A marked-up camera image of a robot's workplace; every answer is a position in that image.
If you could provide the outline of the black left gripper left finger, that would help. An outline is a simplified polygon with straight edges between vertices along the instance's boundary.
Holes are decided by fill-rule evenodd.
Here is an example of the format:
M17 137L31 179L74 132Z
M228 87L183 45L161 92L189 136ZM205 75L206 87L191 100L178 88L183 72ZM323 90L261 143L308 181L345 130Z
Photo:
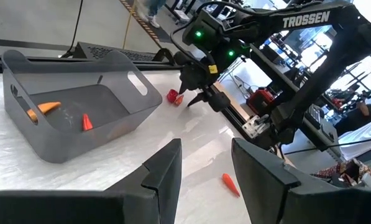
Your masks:
M121 198L124 224L174 224L181 186L180 138L148 158L135 171L107 188Z

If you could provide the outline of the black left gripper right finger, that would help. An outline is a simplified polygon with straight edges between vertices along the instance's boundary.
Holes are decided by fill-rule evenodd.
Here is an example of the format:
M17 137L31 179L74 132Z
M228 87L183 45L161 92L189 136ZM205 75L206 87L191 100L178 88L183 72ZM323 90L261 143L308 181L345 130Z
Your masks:
M241 138L232 140L231 156L253 224L338 222L334 186Z

